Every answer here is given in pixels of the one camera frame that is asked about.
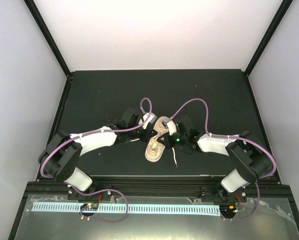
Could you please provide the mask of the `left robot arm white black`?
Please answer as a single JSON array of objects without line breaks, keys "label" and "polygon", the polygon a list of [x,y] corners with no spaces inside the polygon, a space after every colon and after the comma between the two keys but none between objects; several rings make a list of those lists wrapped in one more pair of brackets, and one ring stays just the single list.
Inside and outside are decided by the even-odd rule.
[{"label": "left robot arm white black", "polygon": [[97,187],[91,177],[78,168],[80,157],[103,147],[134,140],[146,142],[154,135],[156,119],[157,116],[152,112],[141,113],[128,108],[121,118],[99,129],[79,134],[60,131],[38,158],[41,176],[73,186],[86,200],[93,199]]}]

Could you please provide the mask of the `white shoelace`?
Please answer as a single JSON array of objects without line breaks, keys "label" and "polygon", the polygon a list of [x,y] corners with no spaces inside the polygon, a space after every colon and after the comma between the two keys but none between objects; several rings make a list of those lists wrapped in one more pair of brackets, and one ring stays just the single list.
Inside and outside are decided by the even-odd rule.
[{"label": "white shoelace", "polygon": [[[158,136],[157,138],[163,137],[165,134],[168,134],[168,132],[167,132],[167,133],[164,133],[164,134],[162,134],[162,135],[160,135],[160,136]],[[176,167],[178,167],[178,163],[177,163],[177,159],[176,159],[175,146],[172,147],[172,148],[167,148],[167,149],[171,149],[171,150],[172,150],[172,156],[173,156],[174,164],[175,164]]]}]

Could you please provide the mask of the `beige lace sneaker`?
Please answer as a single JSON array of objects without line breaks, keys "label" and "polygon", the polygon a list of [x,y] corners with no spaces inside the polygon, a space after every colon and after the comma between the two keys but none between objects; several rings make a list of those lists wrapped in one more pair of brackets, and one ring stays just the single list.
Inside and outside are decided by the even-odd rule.
[{"label": "beige lace sneaker", "polygon": [[165,147],[157,142],[157,138],[160,135],[169,132],[166,128],[164,128],[162,124],[163,120],[169,121],[169,118],[167,116],[161,116],[157,119],[153,127],[153,130],[156,131],[156,134],[149,140],[145,150],[145,158],[153,163],[160,160],[165,150]]}]

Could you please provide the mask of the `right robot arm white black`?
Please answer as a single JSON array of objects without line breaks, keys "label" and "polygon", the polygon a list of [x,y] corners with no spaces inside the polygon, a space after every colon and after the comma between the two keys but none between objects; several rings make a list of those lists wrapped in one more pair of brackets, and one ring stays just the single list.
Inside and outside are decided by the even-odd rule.
[{"label": "right robot arm white black", "polygon": [[227,202],[239,188],[267,178],[277,169],[272,154],[249,131],[238,135],[217,135],[189,128],[183,122],[162,120],[160,123],[167,132],[160,133],[156,142],[166,148],[179,145],[188,149],[189,154],[199,152],[224,155],[234,164],[235,169],[211,190],[204,191],[203,195],[212,195],[221,202]]}]

